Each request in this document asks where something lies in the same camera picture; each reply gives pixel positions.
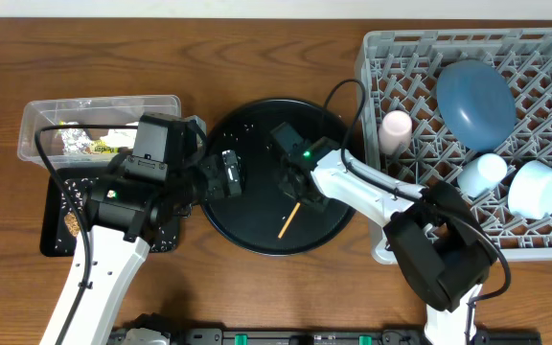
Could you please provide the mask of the white tissue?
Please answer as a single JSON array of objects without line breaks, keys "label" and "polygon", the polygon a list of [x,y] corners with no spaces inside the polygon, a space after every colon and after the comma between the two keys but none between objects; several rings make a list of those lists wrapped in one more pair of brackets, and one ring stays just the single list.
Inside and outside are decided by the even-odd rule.
[{"label": "white tissue", "polygon": [[101,140],[108,146],[114,149],[127,148],[132,149],[136,139],[136,128],[119,128],[110,129]]}]

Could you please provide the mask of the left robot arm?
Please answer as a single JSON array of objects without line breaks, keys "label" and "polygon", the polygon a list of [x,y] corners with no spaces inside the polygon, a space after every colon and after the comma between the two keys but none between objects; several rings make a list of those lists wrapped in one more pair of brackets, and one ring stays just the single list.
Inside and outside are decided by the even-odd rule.
[{"label": "left robot arm", "polygon": [[132,151],[112,159],[73,211],[80,236],[44,344],[104,344],[153,235],[197,204],[242,193],[238,155],[206,155],[196,121],[147,112],[134,129]]}]

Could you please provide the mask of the light blue bowl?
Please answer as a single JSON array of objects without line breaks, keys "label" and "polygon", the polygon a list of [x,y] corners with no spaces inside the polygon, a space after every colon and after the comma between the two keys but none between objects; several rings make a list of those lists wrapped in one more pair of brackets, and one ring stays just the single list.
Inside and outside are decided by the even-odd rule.
[{"label": "light blue bowl", "polygon": [[508,193],[511,214],[543,219],[552,214],[552,169],[540,161],[524,164],[516,173]]}]

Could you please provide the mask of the light blue cup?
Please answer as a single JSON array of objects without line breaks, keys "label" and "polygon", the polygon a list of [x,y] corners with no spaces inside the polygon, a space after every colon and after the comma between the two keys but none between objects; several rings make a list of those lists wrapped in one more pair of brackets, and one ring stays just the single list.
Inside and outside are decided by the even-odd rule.
[{"label": "light blue cup", "polygon": [[461,192],[469,197],[478,197],[494,189],[506,176],[507,164],[494,153],[486,153],[467,164],[457,176]]}]

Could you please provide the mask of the dark blue plate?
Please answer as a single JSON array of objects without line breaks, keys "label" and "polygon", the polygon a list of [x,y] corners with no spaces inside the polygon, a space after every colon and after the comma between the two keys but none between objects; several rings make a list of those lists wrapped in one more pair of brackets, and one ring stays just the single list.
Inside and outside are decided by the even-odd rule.
[{"label": "dark blue plate", "polygon": [[514,131],[514,96],[506,80],[486,63],[469,59],[445,67],[436,97],[446,127],[470,150],[493,151]]}]

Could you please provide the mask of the pink cup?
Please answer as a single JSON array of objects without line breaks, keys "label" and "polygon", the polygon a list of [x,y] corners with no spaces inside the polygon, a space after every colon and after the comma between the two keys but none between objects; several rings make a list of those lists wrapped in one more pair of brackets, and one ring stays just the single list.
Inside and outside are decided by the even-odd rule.
[{"label": "pink cup", "polygon": [[388,112],[382,119],[379,131],[379,150],[386,154],[394,154],[400,147],[407,148],[412,137],[412,120],[401,110]]}]

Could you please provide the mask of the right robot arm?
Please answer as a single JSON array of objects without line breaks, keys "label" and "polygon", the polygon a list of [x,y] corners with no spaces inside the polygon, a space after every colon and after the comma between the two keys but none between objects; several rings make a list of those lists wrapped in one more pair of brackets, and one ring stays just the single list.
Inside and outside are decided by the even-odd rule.
[{"label": "right robot arm", "polygon": [[295,197],[341,201],[381,227],[404,279],[427,306],[430,343],[473,342],[476,303],[499,252],[453,186],[402,182],[327,137],[273,138],[271,146]]}]

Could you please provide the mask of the wooden chopstick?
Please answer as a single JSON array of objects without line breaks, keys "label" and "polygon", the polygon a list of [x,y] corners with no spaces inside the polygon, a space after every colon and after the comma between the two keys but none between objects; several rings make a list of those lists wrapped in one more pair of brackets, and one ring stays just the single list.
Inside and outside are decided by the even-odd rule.
[{"label": "wooden chopstick", "polygon": [[293,221],[293,219],[295,218],[299,208],[301,207],[301,202],[296,202],[296,204],[294,205],[292,211],[290,212],[289,216],[287,217],[287,220],[285,222],[285,224],[283,225],[282,229],[280,230],[279,234],[278,234],[278,239],[281,239],[286,231],[288,230],[291,222]]}]

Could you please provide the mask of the brown cookie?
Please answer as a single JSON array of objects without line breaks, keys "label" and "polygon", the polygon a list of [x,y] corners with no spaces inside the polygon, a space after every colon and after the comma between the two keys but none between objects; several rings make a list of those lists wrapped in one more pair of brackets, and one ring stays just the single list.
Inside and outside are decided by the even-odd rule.
[{"label": "brown cookie", "polygon": [[72,212],[70,212],[64,216],[63,220],[68,232],[71,236],[75,238],[81,231],[80,224],[76,216]]}]

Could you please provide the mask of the yellow foil snack wrapper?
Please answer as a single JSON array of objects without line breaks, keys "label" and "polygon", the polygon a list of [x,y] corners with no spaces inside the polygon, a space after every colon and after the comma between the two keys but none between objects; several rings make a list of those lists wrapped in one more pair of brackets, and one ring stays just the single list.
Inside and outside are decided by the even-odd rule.
[{"label": "yellow foil snack wrapper", "polygon": [[110,154],[121,148],[109,144],[104,136],[98,137],[87,128],[65,128],[57,131],[56,137],[62,142],[64,155]]}]

